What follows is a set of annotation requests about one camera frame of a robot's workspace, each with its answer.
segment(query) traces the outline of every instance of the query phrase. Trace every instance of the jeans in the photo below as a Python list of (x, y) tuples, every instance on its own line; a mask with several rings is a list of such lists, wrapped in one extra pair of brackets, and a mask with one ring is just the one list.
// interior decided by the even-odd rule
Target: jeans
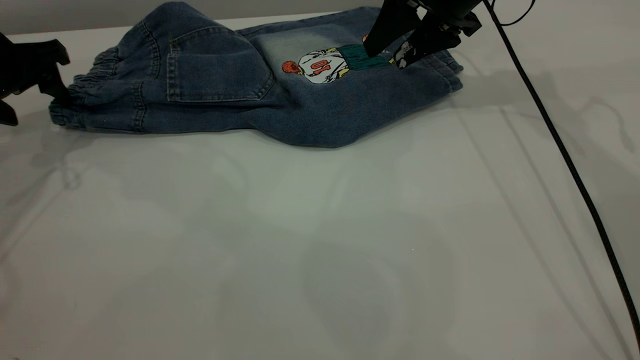
[(257, 129), (293, 145), (347, 145), (462, 87), (446, 51), (403, 70), (388, 51), (363, 56), (378, 12), (232, 31), (166, 3), (76, 76), (71, 102), (52, 102), (51, 118), (87, 131)]

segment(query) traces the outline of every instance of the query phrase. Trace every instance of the pocket stitching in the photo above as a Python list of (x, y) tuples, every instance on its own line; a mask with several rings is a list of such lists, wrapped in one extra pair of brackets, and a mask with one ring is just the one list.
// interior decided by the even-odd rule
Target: pocket stitching
[(252, 93), (254, 96), (242, 96), (242, 97), (229, 97), (225, 94), (211, 94), (208, 96), (200, 96), (199, 99), (184, 99), (183, 96), (180, 95), (179, 85), (178, 85), (178, 66), (177, 61), (179, 59), (180, 53), (180, 43), (183, 41), (190, 40), (195, 38), (199, 33), (206, 32), (209, 35), (215, 35), (218, 33), (232, 33), (238, 38), (244, 40), (245, 42), (249, 42), (245, 37), (238, 35), (235, 31), (220, 27), (220, 26), (209, 26), (206, 28), (201, 28), (197, 30), (190, 31), (189, 33), (183, 34), (173, 40), (169, 41), (170, 52), (167, 56), (167, 100), (175, 101), (175, 102), (227, 102), (227, 101), (246, 101), (253, 100), (258, 101), (261, 100), (271, 89), (273, 84), (275, 83), (275, 76), (273, 75), (273, 71), (269, 66), (264, 64), (266, 70), (268, 71), (269, 76), (264, 81), (262, 87), (258, 90), (253, 90)]

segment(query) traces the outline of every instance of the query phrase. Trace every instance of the cartoon character embroidery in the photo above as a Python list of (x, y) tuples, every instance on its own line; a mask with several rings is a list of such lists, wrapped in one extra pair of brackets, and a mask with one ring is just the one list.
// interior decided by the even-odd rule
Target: cartoon character embroidery
[(376, 67), (389, 66), (393, 63), (382, 56), (372, 58), (367, 55), (364, 45), (345, 45), (308, 53), (300, 61), (285, 61), (282, 64), (284, 72), (303, 75), (314, 84), (328, 84), (341, 78), (349, 71), (360, 71)]

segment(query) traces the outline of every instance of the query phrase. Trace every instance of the white table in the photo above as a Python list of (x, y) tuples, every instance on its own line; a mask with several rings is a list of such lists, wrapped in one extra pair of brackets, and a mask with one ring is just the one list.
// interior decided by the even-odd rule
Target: white table
[[(638, 302), (639, 11), (541, 0), (508, 29)], [(640, 359), (588, 211), (477, 13), (452, 52), (462, 91), (334, 151), (67, 131), (48, 96), (10, 97), (0, 358)], [(126, 31), (11, 39), (61, 40), (69, 83)]]

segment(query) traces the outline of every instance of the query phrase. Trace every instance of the white wall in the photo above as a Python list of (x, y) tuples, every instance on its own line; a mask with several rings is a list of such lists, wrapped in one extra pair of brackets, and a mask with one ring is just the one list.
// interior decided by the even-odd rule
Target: white wall
[[(165, 0), (0, 0), (0, 32), (39, 33), (133, 25)], [(382, 0), (187, 0), (213, 19), (330, 12)]]

